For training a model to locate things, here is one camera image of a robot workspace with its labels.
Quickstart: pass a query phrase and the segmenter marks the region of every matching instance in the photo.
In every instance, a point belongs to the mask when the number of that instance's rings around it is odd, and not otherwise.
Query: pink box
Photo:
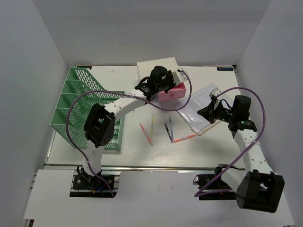
[[[182,98],[185,96],[186,93],[186,87],[184,83],[179,84],[178,86],[174,87],[173,89],[169,90],[168,93],[165,93],[164,91],[161,91],[159,93],[159,101],[165,101],[170,100],[174,98]]]

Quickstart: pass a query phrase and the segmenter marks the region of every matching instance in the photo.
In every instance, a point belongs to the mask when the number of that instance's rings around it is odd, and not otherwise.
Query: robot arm
[[[88,149],[85,151],[90,161],[93,172],[101,174],[100,163],[104,146],[113,138],[115,123],[123,116],[136,108],[144,106],[145,100],[152,101],[161,92],[186,81],[187,78],[181,71],[168,71],[165,67],[156,66],[149,77],[143,78],[140,83],[129,93],[132,97],[123,97],[112,103],[101,106],[93,105],[84,125],[85,137],[88,140]],[[79,173],[92,188],[100,181],[96,179],[86,162]]]
[[[257,137],[255,123],[249,120],[251,100],[246,96],[236,96],[232,107],[227,109],[223,107],[222,101],[216,98],[217,95],[218,90],[215,89],[210,94],[211,103],[197,113],[210,123],[216,120],[227,122],[239,149],[243,151]],[[283,177],[274,174],[265,160],[259,143],[255,143],[243,155],[243,161],[245,171],[229,168],[218,179],[218,185],[224,182],[236,193],[237,204],[240,208],[275,212],[284,187]],[[225,165],[219,165],[215,175],[218,175],[225,167]]]

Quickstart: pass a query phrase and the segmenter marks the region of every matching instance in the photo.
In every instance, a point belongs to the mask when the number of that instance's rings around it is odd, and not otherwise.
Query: white tabletop
[[[236,87],[234,72],[217,71],[216,67],[183,67],[189,74],[193,92],[214,82],[220,89]],[[107,90],[131,91],[138,83],[136,66],[93,66],[91,74]],[[188,97],[189,85],[186,82]],[[228,93],[233,100],[239,95],[238,90]],[[172,106],[174,101],[162,102],[160,105]],[[154,133],[151,147],[145,138],[139,123],[149,130],[151,115],[154,115]],[[150,105],[136,109],[125,116],[122,149],[117,154],[104,154],[103,166],[153,166],[153,167],[215,167],[220,163],[228,164],[238,156],[240,150],[227,128],[221,122],[201,137],[171,144],[164,127],[171,115],[174,137],[176,139],[193,134],[190,127],[177,112],[160,111]],[[82,165],[84,158],[59,134],[56,133],[48,164]],[[244,167],[240,160],[237,167]]]

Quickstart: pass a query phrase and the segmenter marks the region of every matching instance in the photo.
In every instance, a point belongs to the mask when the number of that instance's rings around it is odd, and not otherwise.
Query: marker
[[[191,136],[186,136],[186,137],[183,137],[183,138],[174,140],[174,141],[172,141],[171,143],[177,143],[177,142],[180,142],[180,141],[183,141],[183,140],[187,140],[187,139],[190,139],[190,138],[194,138],[194,137],[196,137],[196,136],[197,136],[197,134],[194,134],[194,135],[191,135]]]
[[[166,128],[167,134],[169,135],[169,139],[170,139],[170,141],[172,142],[172,137],[170,136],[169,129],[168,129],[166,123],[164,123],[164,126],[165,126],[165,128]]]
[[[151,138],[149,137],[148,133],[145,131],[145,129],[144,129],[144,127],[142,126],[141,123],[139,123],[139,125],[140,125],[142,131],[144,132],[144,134],[145,134],[145,136],[146,136],[146,139],[148,140],[148,142],[149,142],[150,145],[152,146],[152,140],[151,140]]]
[[[150,138],[152,139],[153,135],[153,115],[151,116],[151,130],[150,130]]]
[[[172,132],[172,123],[171,123],[171,118],[170,118],[170,116],[169,116],[169,126],[170,126],[171,138],[172,138],[172,140],[174,140],[174,134],[173,134],[173,132]]]

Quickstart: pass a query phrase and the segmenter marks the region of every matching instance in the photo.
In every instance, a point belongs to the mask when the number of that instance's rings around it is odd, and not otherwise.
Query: gray wall
[[[264,102],[265,156],[285,179],[285,195],[296,226],[303,226],[303,1],[274,0],[237,66],[240,85]],[[261,112],[253,100],[252,118]]]
[[[0,222],[19,226],[67,66],[31,0],[0,1]]]
[[[33,0],[69,66],[237,64],[270,0]]]

